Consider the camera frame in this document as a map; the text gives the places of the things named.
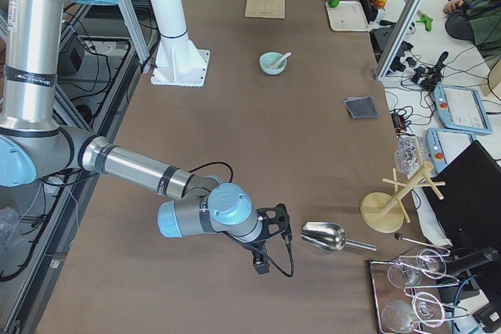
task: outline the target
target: person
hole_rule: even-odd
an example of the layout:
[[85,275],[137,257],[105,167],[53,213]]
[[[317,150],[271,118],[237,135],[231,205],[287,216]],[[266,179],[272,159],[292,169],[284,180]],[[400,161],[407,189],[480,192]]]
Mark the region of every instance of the person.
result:
[[451,0],[444,13],[448,35],[472,41],[490,67],[501,59],[501,0]]

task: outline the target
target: white spoon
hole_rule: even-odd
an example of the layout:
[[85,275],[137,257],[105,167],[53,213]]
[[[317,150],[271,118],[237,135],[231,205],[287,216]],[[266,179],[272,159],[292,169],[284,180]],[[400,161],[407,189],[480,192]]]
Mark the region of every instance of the white spoon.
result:
[[288,52],[287,54],[283,54],[282,57],[276,61],[276,63],[269,66],[269,69],[276,70],[279,67],[279,65],[281,64],[281,62],[284,61],[285,59],[287,59],[291,55],[292,55],[292,52]]

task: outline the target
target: green lime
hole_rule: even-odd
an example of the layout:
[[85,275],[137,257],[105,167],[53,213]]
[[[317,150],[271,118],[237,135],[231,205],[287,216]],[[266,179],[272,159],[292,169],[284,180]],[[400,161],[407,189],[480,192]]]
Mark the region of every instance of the green lime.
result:
[[336,8],[339,5],[339,0],[329,0],[329,7]]

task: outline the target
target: scoop handle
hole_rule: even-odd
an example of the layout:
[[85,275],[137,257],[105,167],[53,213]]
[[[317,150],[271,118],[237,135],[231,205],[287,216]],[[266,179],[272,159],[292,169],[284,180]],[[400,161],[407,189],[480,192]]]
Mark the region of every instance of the scoop handle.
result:
[[373,252],[377,251],[376,246],[371,244],[365,244],[364,242],[357,242],[356,240],[346,239],[346,246],[356,246],[357,248],[362,248],[363,250],[372,250]]
[[271,66],[269,66],[269,68],[271,70],[276,70],[279,67],[279,65],[281,64],[281,62],[284,61],[285,59],[287,59],[291,55],[292,55],[292,52],[288,52],[287,54],[284,54],[280,59],[278,59]]

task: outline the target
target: light blue bowl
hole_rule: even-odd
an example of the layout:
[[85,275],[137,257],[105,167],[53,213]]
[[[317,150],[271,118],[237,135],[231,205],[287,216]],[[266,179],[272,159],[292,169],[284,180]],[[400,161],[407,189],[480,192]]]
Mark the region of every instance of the light blue bowl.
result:
[[271,70],[269,67],[275,64],[282,56],[283,54],[280,54],[279,52],[267,52],[261,55],[259,58],[259,65],[261,66],[263,72],[266,74],[281,74],[283,70],[285,70],[287,59],[282,61],[276,70]]

